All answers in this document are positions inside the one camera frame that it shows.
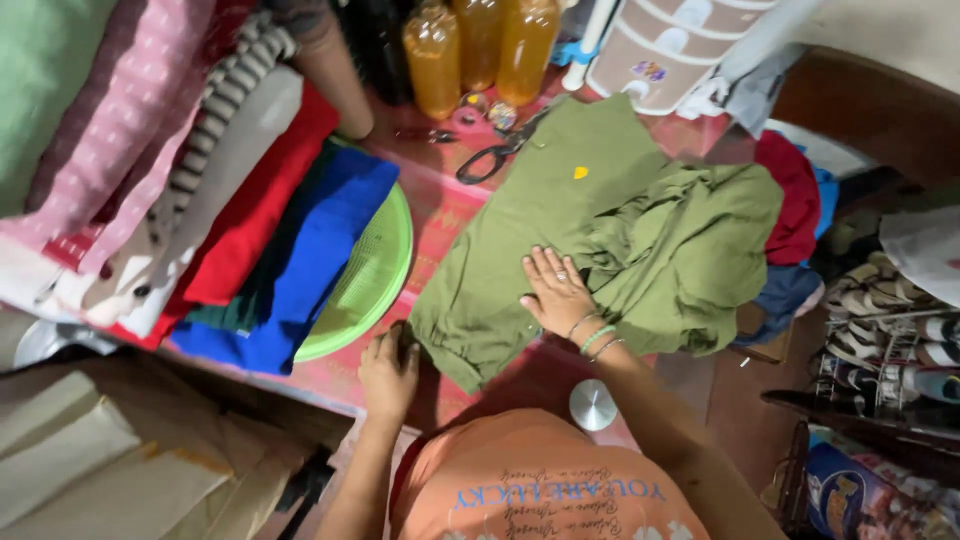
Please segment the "white pole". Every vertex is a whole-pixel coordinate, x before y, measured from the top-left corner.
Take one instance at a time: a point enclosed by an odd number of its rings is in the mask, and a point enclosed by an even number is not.
[[[584,30],[584,36],[580,39],[580,52],[589,53],[600,43],[603,37],[603,31],[607,27],[607,21],[610,20],[610,14],[616,7],[616,0],[597,0],[593,5],[593,12],[587,21],[587,27]],[[570,67],[566,70],[566,75],[562,80],[564,89],[574,91],[584,85],[584,77],[587,75],[588,63],[578,63],[572,61]]]

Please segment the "black scissors handle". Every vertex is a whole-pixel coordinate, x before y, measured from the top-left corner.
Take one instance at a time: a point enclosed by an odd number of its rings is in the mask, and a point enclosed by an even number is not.
[[[515,152],[516,152],[516,148],[512,145],[507,145],[507,144],[499,144],[496,146],[491,146],[490,148],[485,148],[480,152],[477,152],[476,154],[474,154],[472,158],[467,160],[466,163],[464,163],[463,165],[460,166],[459,169],[457,169],[457,180],[459,180],[461,184],[466,184],[466,185],[480,184],[481,182],[485,181],[487,178],[496,174],[496,171],[503,168],[504,163],[507,162],[507,156],[510,156]],[[469,174],[469,170],[473,166],[473,164],[479,161],[480,159],[482,159],[487,154],[493,155],[493,167],[490,169],[490,171],[488,171],[487,174],[483,176],[475,176],[475,175]]]

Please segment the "person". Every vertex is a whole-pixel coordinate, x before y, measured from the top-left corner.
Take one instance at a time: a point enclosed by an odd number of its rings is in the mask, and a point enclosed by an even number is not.
[[[544,329],[594,360],[642,454],[595,445],[538,409],[474,420],[426,443],[398,479],[390,516],[404,540],[782,539],[690,408],[596,315],[570,258],[534,247],[520,301]],[[399,326],[359,370],[368,417],[318,540],[381,538],[394,444],[417,389],[419,347],[398,360]]]

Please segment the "striped cloth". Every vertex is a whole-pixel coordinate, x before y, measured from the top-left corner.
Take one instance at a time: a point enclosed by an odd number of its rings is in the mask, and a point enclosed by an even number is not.
[[[274,24],[268,12],[251,14],[240,27],[236,52],[217,62],[206,76],[198,122],[187,138],[187,152],[170,174],[166,189],[147,213],[154,234],[171,233],[200,185],[210,152],[237,109],[260,81],[297,52],[297,42]]]

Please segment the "orange liquid bottle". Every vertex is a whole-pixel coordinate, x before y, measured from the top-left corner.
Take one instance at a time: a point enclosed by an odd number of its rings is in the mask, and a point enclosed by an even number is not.
[[[513,0],[452,0],[460,26],[460,82],[464,90],[493,84],[500,64],[504,3]]]
[[[553,41],[560,31],[557,0],[511,0],[504,13],[496,91],[519,107],[540,93]]]
[[[460,102],[460,29],[456,16],[438,0],[426,0],[403,28],[414,102],[424,114],[443,120]]]

